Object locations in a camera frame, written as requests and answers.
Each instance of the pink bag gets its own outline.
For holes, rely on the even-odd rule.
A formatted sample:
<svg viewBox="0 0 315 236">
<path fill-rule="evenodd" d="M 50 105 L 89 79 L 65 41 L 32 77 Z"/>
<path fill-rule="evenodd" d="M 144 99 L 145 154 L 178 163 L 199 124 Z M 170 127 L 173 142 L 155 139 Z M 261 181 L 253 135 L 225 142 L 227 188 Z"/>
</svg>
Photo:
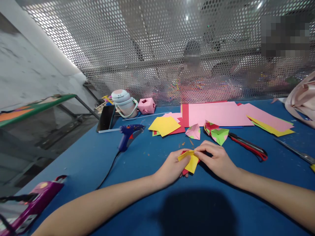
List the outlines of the pink bag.
<svg viewBox="0 0 315 236">
<path fill-rule="evenodd" d="M 315 128 L 315 71 L 302 80 L 289 94 L 285 101 L 285 108 L 295 118 Z M 308 116 L 311 120 L 303 119 L 300 114 Z"/>
</svg>

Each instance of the blue table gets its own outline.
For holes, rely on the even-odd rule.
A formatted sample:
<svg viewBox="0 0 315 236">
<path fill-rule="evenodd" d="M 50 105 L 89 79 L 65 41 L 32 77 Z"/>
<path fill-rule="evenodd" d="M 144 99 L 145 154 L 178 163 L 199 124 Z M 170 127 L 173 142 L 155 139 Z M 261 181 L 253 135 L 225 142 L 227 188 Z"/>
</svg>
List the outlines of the blue table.
<svg viewBox="0 0 315 236">
<path fill-rule="evenodd" d="M 250 101 L 253 105 L 281 119 L 294 123 L 296 133 L 280 137 L 289 145 L 315 156 L 315 130 L 296 121 L 281 102 Z M 179 107 L 161 107 L 156 112 L 179 112 Z M 114 128 L 127 124 L 149 127 L 156 116 L 116 123 Z M 20 192 L 28 193 L 39 182 L 68 175 L 65 186 L 52 200 L 33 225 L 33 232 L 41 222 L 63 204 L 93 191 L 104 176 L 117 153 L 122 134 L 96 133 L 92 128 Z M 264 148 L 269 154 L 260 163 L 248 150 L 226 140 L 223 147 L 232 161 L 247 171 L 275 180 L 315 190 L 315 175 L 309 164 L 273 140 L 274 136 L 258 127 L 234 129 L 234 133 Z M 152 137 L 148 129 L 140 134 L 125 153 L 118 157 L 112 172 L 102 187 L 153 174 L 171 151 L 195 148 L 204 140 L 211 140 L 203 132 L 201 140 L 185 133 Z M 148 196 L 123 210 L 93 235 L 308 235 L 265 201 L 232 187 L 217 178 L 200 163 L 194 176 L 179 179 L 167 189 Z"/>
</svg>

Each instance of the water bottle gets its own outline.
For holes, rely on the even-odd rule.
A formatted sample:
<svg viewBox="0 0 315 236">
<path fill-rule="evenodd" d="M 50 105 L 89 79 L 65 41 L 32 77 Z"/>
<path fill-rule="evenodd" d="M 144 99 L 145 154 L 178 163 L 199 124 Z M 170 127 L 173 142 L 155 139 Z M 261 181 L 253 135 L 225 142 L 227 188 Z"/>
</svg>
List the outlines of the water bottle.
<svg viewBox="0 0 315 236">
<path fill-rule="evenodd" d="M 138 102 L 123 89 L 112 92 L 114 105 L 123 118 L 133 118 L 138 115 Z"/>
</svg>

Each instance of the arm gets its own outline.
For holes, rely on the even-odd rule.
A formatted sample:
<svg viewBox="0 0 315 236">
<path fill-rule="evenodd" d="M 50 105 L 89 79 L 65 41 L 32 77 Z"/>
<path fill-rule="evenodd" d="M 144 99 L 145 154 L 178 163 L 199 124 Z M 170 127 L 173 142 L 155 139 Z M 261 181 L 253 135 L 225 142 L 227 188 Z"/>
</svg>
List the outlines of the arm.
<svg viewBox="0 0 315 236">
<path fill-rule="evenodd" d="M 315 233 L 314 191 L 268 179 L 238 168 L 231 161 L 224 148 L 212 142 L 204 141 L 195 150 L 195 155 L 217 176 L 270 202 Z M 202 151 L 211 153 L 213 157 L 208 157 Z"/>
<path fill-rule="evenodd" d="M 190 157 L 178 161 L 183 150 L 187 149 L 171 152 L 162 167 L 151 176 L 102 188 L 61 206 L 44 220 L 33 236 L 91 233 L 130 204 L 173 183 L 190 161 Z"/>
</svg>

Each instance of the perforated metal panel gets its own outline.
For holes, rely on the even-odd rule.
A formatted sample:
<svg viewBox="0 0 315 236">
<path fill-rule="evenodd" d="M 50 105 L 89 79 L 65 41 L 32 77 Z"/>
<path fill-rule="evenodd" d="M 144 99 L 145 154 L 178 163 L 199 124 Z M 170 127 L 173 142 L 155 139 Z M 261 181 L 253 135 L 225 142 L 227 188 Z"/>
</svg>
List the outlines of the perforated metal panel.
<svg viewBox="0 0 315 236">
<path fill-rule="evenodd" d="M 159 106 L 284 96 L 315 65 L 314 0 L 17 2 L 102 95 Z M 309 57 L 262 57 L 261 16 L 286 15 L 310 16 Z"/>
</svg>

